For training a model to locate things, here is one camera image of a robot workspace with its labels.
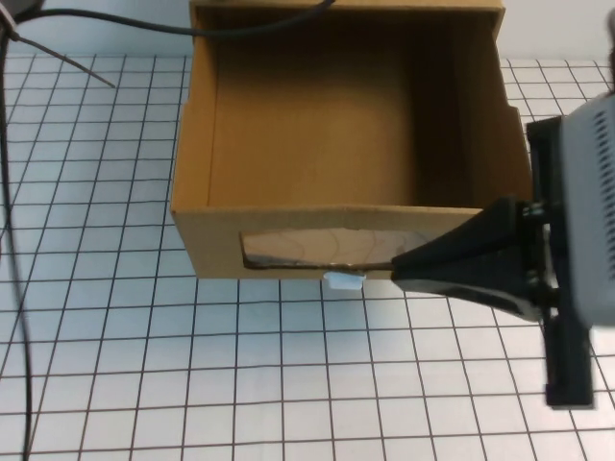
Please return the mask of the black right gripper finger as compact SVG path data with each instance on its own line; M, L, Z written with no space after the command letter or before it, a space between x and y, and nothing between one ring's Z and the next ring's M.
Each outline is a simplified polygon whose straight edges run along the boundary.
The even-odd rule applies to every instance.
M398 284L523 283L522 207L512 197L498 199L457 228L394 257L392 280Z
M527 322L552 315L548 284L536 277L520 279L394 278L405 292L423 292L492 307Z

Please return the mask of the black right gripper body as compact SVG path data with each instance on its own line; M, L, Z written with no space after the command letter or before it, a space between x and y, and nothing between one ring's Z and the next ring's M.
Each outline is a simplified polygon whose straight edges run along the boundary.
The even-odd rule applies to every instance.
M576 311L563 180L563 118L527 125L534 227L536 295L546 355L546 403L553 409L594 406L589 329Z

